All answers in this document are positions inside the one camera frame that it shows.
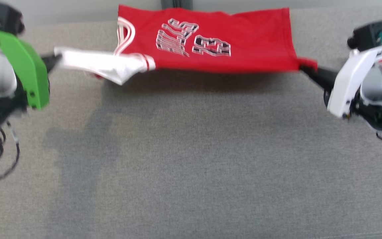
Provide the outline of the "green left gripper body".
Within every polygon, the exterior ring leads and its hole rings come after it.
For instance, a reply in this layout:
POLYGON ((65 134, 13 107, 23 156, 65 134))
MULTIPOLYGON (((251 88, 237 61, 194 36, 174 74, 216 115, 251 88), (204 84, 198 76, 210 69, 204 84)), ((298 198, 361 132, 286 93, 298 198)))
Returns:
POLYGON ((0 31, 0 50, 27 91, 28 105, 42 110, 49 103, 49 83, 40 55, 29 43, 3 31, 0 31))

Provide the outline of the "red basketball jersey white trim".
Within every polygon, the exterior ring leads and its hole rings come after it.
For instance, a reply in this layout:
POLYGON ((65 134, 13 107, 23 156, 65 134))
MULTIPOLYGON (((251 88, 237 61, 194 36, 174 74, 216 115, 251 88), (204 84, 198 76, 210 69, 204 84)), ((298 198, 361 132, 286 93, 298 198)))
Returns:
POLYGON ((229 15, 181 8, 118 7, 118 44, 113 52, 55 47, 64 69, 93 73, 117 85, 156 69, 211 73, 317 70, 297 56, 288 8, 229 15))

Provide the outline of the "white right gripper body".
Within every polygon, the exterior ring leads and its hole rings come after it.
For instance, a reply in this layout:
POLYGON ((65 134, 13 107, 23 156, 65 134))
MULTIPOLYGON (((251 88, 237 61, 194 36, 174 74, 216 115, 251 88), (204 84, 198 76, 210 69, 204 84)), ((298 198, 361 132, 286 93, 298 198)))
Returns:
POLYGON ((330 94, 327 111, 337 118, 350 114, 350 105, 360 93, 360 105, 374 106, 382 112, 382 46, 365 51, 352 51, 338 72, 330 94))

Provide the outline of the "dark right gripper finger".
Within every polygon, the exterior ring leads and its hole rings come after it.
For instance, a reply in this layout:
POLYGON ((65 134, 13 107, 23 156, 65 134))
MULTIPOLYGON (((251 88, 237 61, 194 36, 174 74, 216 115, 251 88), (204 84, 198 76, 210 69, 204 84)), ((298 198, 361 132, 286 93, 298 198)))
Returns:
POLYGON ((313 80, 334 81, 338 75, 337 71, 321 67, 314 68, 312 66, 300 65, 299 69, 313 80))
POLYGON ((324 91, 331 92, 334 85, 337 73, 308 73, 307 74, 313 82, 324 89, 324 91))

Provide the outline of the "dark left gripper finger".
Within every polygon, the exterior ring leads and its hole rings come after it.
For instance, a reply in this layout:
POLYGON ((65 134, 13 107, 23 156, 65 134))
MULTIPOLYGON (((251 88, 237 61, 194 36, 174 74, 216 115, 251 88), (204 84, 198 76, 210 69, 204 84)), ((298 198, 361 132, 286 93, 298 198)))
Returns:
POLYGON ((57 64, 61 59, 61 54, 47 54, 42 55, 41 59, 43 60, 44 64, 57 64))
POLYGON ((50 74, 50 72, 57 66, 60 59, 44 59, 44 64, 47 69, 47 74, 50 74))

